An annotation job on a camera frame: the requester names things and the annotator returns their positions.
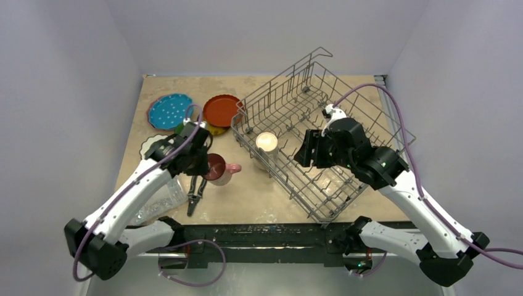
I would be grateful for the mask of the pink ghost pattern mug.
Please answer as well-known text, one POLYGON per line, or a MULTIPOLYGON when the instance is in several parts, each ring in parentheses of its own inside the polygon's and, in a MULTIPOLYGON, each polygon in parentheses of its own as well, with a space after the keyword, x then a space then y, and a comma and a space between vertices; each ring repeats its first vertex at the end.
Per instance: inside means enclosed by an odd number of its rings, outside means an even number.
POLYGON ((236 163, 227 163, 219 154, 208 154, 208 173, 204 176, 214 186, 225 186, 232 179, 233 174, 239 173, 242 166, 236 163))

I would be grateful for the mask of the tall cream seahorse cup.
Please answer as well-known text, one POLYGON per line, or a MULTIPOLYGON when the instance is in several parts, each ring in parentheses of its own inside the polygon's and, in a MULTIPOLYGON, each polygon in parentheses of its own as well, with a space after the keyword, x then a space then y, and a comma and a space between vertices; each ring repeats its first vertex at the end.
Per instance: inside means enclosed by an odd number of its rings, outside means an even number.
POLYGON ((255 165, 265 171, 269 171, 270 165, 278 157, 278 138, 270 132, 260 133, 255 140, 255 165))

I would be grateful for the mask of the green interior mushroom mug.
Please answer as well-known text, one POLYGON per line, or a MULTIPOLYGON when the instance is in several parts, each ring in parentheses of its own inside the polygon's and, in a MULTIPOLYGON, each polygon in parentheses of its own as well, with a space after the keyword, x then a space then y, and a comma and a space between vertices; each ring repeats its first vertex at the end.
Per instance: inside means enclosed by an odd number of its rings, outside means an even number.
POLYGON ((180 123, 176 128, 175 128, 175 134, 176 135, 179 135, 184 129, 184 124, 183 123, 180 123))

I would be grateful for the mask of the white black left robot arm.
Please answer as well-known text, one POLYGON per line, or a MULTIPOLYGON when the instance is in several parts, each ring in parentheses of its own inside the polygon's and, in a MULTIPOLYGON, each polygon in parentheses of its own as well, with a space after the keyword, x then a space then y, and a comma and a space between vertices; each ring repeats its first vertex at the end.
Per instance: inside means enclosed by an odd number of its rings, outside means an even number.
POLYGON ((162 247, 168 252, 182 248, 183 227, 172 218, 162 217, 148 226, 128 225, 175 176, 208 173, 206 143, 211 136, 204 122, 185 121, 180 133, 150 145, 135 171, 105 204, 85 219, 72 219, 65 225, 75 280, 81 280, 79 265, 99 279, 108 280, 130 257, 162 247))

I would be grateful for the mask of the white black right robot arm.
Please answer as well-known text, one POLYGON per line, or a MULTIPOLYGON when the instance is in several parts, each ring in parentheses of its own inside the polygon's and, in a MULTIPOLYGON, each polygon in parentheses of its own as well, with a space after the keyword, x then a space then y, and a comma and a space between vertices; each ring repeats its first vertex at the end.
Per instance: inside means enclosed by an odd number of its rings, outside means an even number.
POLYGON ((324 130, 306 130, 294 160, 302 167, 350 170, 392 201, 420 231, 411 234, 360 216, 342 236, 348 250, 371 247, 393 253, 418 265, 434 283, 450 287, 467 275, 473 259, 490 242, 484 233, 460 225, 418 189, 413 170, 399 153, 372 145, 352 118, 333 120, 324 130))

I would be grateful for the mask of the yellow plate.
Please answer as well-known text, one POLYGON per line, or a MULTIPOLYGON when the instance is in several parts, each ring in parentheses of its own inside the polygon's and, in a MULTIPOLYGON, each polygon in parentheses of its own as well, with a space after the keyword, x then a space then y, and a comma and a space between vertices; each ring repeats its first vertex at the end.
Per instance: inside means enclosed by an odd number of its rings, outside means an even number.
POLYGON ((219 127, 219 126, 213 126, 208 125, 208 130, 211 132, 213 136, 220 136, 222 134, 225 134, 229 130, 229 127, 219 127))

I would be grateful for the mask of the clear plastic screw box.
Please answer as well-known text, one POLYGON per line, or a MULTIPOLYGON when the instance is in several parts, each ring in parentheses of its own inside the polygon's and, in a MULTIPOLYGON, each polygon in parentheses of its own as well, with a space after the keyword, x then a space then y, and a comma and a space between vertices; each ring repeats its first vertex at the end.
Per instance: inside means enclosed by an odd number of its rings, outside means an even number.
POLYGON ((188 201, 188 196, 184 191, 179 178, 174 177, 161 187, 144 206, 134 216, 131 225, 137 226, 145 223, 165 212, 168 212, 188 201))

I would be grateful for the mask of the blue polka dot plate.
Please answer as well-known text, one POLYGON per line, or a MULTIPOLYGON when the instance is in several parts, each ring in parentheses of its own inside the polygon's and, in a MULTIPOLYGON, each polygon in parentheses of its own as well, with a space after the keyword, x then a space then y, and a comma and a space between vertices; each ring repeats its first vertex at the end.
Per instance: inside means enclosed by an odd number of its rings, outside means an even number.
POLYGON ((192 98, 186 94, 162 96, 151 103, 147 121, 157 130, 173 130, 186 118, 186 110, 192 103, 192 98))

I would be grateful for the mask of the orange fluted plate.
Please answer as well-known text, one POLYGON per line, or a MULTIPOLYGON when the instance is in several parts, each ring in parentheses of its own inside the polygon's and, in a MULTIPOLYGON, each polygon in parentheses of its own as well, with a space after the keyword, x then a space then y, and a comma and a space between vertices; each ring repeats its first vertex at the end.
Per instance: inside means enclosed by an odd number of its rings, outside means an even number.
POLYGON ((210 125, 229 128, 231 123, 239 123, 242 119, 233 118, 239 110, 244 110, 244 104, 237 97, 230 94, 220 94, 209 99, 203 110, 204 118, 210 125))

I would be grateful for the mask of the aluminium rail right side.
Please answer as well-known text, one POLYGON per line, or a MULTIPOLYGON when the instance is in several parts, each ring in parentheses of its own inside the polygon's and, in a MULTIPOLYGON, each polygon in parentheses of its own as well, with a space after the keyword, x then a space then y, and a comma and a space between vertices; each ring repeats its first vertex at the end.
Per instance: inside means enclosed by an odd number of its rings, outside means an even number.
MULTIPOLYGON (((376 84, 381 85, 386 88, 386 85, 385 85, 386 75, 374 75, 373 77, 374 77, 374 82, 376 84)), ((409 162, 408 156, 405 152, 405 144, 403 141, 404 138, 401 133, 401 126, 398 121, 397 112, 395 110, 395 107, 394 107, 392 101, 389 99, 388 95, 386 95, 386 93, 383 90, 378 89, 377 92, 378 92, 380 100, 381 100, 382 109, 383 109, 384 113, 388 116, 387 123, 389 124, 389 130, 393 134, 393 136, 391 138, 391 143, 393 143, 393 146, 395 149, 399 149, 400 155, 404 159, 406 159, 407 162, 409 162)), ((449 296, 457 295, 454 287, 441 287, 441 289, 442 289, 442 295, 449 295, 449 296)))

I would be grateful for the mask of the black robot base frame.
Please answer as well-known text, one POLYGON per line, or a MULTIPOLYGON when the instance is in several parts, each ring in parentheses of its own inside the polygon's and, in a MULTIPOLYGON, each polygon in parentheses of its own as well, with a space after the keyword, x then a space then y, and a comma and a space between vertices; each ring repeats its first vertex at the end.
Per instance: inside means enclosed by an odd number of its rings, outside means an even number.
POLYGON ((379 258, 349 236, 352 223, 198 224, 159 219, 175 229, 167 248, 153 249, 166 269, 203 269, 211 263, 320 264, 356 273, 370 271, 379 258))

